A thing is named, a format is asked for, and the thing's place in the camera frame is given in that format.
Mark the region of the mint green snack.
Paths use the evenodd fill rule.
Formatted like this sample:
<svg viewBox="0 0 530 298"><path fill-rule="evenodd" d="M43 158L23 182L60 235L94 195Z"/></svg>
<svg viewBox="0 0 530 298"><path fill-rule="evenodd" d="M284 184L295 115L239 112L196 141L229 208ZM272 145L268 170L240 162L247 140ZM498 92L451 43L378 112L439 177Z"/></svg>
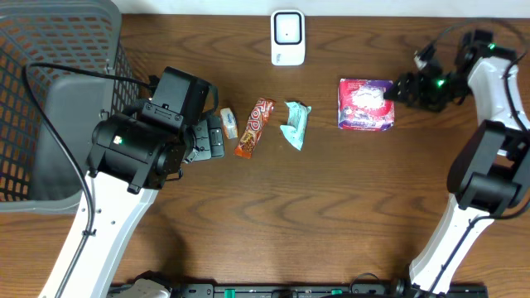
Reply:
<svg viewBox="0 0 530 298"><path fill-rule="evenodd" d="M312 110L311 106L306 106L299 102L286 102L288 108L287 123L280 126L286 140L300 151L303 147L308 116Z"/></svg>

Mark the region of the orange Top chocolate bar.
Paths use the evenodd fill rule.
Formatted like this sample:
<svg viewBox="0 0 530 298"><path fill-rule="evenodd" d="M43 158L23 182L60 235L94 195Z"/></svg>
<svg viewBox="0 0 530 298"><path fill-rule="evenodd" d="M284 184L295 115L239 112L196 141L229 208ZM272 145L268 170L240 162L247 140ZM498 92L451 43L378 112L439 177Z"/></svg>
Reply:
<svg viewBox="0 0 530 298"><path fill-rule="evenodd" d="M249 114L246 128L238 145L234 149L234 155L250 159L262 135L263 129L268 123L274 109L275 101L260 98L255 103Z"/></svg>

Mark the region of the red purple snack bag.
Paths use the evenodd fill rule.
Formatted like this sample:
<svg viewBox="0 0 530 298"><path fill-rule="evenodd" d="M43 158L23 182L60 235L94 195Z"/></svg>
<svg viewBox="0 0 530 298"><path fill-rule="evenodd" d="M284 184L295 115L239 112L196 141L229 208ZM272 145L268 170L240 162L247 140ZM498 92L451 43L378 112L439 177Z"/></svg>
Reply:
<svg viewBox="0 0 530 298"><path fill-rule="evenodd" d="M383 94L393 86L385 79L341 79L338 86L338 128L381 132L395 123L394 102Z"/></svg>

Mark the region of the small orange white candy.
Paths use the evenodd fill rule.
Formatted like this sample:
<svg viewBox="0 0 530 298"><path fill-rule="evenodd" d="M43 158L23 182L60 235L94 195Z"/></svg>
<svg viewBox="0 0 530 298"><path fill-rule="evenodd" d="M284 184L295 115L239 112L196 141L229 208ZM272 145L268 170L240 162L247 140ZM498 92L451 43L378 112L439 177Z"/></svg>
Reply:
<svg viewBox="0 0 530 298"><path fill-rule="evenodd" d="M224 129L224 134L228 139L235 139L238 135L238 126L234 113L230 108L222 108L220 110L221 122Z"/></svg>

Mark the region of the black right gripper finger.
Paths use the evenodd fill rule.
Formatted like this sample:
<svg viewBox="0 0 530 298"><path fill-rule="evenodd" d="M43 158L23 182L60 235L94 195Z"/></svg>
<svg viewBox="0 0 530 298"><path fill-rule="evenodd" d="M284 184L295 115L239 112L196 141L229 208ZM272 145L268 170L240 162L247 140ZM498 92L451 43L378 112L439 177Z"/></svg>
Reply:
<svg viewBox="0 0 530 298"><path fill-rule="evenodd" d="M409 88L405 84L394 84L384 92L383 98L398 103L410 103Z"/></svg>
<svg viewBox="0 0 530 298"><path fill-rule="evenodd" d="M393 81L392 89L411 89L414 84L414 74L406 72L400 74L396 80Z"/></svg>

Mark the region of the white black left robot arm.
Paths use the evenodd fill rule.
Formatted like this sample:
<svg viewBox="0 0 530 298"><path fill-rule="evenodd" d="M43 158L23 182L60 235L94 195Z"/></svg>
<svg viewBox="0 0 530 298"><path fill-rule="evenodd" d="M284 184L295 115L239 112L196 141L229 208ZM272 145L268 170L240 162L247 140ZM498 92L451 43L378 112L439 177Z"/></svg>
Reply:
<svg viewBox="0 0 530 298"><path fill-rule="evenodd" d="M210 82L167 67L152 97L101 121L91 137L83 194L42 297L105 297L140 219L182 165L224 156L219 105Z"/></svg>

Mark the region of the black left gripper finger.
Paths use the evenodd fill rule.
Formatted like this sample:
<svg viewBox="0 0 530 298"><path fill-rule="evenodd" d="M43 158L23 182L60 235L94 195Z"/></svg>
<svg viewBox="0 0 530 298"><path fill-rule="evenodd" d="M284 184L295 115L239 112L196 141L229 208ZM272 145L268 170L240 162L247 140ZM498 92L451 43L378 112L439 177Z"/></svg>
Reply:
<svg viewBox="0 0 530 298"><path fill-rule="evenodd" d="M194 161L209 160L211 155L210 135L206 120L185 130L184 140L186 151L184 162L189 164Z"/></svg>
<svg viewBox="0 0 530 298"><path fill-rule="evenodd" d="M210 116L207 119L210 154L212 159L224 157L224 134L221 119L218 116Z"/></svg>

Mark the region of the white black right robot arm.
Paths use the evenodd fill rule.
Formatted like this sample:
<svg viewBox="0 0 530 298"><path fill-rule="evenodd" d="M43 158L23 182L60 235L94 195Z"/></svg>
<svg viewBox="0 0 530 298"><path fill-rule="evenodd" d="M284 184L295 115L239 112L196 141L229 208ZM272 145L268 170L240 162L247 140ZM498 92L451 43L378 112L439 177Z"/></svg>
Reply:
<svg viewBox="0 0 530 298"><path fill-rule="evenodd" d="M445 297L452 278L485 229L529 209L529 121L518 92L517 51L498 46L490 31L469 31L457 47L455 71L444 73L436 41L414 56L384 98L408 107L442 111L473 96L478 127L447 176L448 203L425 248L408 266L393 297Z"/></svg>

